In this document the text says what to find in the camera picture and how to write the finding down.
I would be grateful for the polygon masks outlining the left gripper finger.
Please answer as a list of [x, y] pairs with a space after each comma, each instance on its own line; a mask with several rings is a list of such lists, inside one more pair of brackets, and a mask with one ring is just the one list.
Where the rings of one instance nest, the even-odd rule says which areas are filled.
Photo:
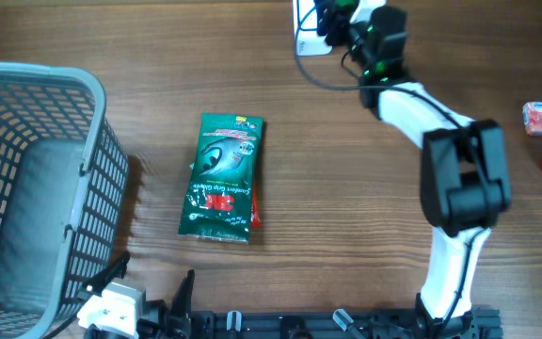
[[107, 267], [102, 269], [93, 277], [85, 280], [79, 288], [77, 298], [82, 301], [87, 301], [91, 296], [100, 297], [104, 289], [115, 278], [122, 279], [125, 276], [130, 258], [130, 252], [126, 250]]
[[187, 322], [192, 310], [192, 294], [195, 281], [195, 270], [187, 271], [172, 301], [170, 314], [173, 318]]

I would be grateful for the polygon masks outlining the green 3M gloves package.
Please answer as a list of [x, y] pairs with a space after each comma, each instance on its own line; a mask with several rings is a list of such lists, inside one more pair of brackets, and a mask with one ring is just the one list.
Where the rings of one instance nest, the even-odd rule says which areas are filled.
[[204, 113], [178, 235], [222, 242], [250, 240], [254, 180], [264, 121]]

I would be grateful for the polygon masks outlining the red stick sachet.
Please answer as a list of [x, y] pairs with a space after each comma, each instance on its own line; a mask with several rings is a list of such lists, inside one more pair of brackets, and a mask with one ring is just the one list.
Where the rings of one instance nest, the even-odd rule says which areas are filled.
[[259, 214], [259, 204], [257, 199], [257, 188], [252, 188], [252, 209], [251, 209], [251, 227], [253, 229], [261, 229], [262, 221]]

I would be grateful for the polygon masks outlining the small red white snack packet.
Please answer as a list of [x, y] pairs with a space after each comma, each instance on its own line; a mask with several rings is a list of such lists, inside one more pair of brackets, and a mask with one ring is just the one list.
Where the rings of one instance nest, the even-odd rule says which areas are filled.
[[542, 102], [529, 102], [522, 108], [525, 131], [528, 136], [542, 137]]

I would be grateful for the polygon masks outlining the green cap white jar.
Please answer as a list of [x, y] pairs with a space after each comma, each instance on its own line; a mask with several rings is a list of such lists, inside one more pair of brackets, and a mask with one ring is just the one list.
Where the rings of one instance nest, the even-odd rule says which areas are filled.
[[344, 10], [354, 10], [359, 5], [359, 0], [335, 0], [335, 6]]

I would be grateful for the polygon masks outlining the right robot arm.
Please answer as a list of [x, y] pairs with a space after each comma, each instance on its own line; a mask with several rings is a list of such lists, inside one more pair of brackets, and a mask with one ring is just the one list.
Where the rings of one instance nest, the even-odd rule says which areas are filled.
[[357, 1], [316, 1], [316, 32], [343, 46], [361, 68], [363, 106], [421, 150], [420, 200], [432, 227], [425, 282], [413, 310], [372, 315], [369, 337], [500, 338], [494, 309], [472, 306], [470, 288], [482, 247], [512, 201], [502, 128], [455, 113], [428, 94], [405, 66], [407, 15], [382, 5], [354, 19]]

